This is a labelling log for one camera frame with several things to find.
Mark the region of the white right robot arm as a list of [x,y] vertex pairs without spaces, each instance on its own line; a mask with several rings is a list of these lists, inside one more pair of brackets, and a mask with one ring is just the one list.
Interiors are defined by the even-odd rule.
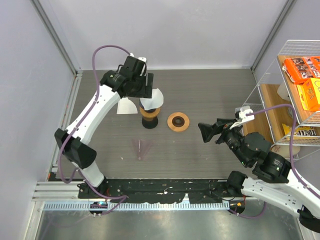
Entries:
[[253,179],[232,171],[226,181],[226,191],[232,197],[250,196],[278,207],[297,218],[302,226],[320,231],[320,191],[295,168],[293,159],[272,152],[272,144],[260,133],[242,135],[242,126],[255,115],[268,109],[253,111],[249,106],[235,109],[234,119],[217,119],[214,124],[199,123],[202,140],[208,143],[219,135],[216,144],[225,143],[245,168],[251,168]]

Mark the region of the bamboo dripper ring holder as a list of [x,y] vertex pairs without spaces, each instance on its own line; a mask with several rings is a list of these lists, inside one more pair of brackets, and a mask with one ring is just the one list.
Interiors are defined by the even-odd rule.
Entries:
[[157,117],[158,114],[160,113],[160,110],[161,110],[160,107],[155,108],[155,109],[153,109],[153,110],[145,110],[145,109],[143,109],[141,106],[139,107],[139,111],[140,111],[141,115],[142,115],[144,118],[148,118],[148,119]]

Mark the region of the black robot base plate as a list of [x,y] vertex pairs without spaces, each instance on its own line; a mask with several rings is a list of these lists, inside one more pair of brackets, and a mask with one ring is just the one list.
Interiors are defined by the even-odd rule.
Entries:
[[191,204],[220,203],[242,198],[229,192],[227,182],[219,179],[105,179],[96,189],[112,203],[126,196],[130,204],[174,204],[188,197]]

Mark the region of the white paper coffee filter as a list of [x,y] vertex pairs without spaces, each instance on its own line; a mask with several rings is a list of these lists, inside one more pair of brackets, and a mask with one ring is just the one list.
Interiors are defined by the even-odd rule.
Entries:
[[140,98],[139,105],[145,111],[160,108],[164,104],[164,95],[159,88],[153,89],[151,98]]

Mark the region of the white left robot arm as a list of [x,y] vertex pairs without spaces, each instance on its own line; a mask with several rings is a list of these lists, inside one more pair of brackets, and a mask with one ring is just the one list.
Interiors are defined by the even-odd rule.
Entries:
[[107,187],[95,161],[97,152],[89,147],[92,136],[107,113],[123,97],[152,97],[152,73],[147,73],[147,59],[127,56],[118,71],[107,71],[97,82],[97,90],[80,115],[65,129],[54,133],[60,154],[64,155],[90,184],[89,193],[103,198]]

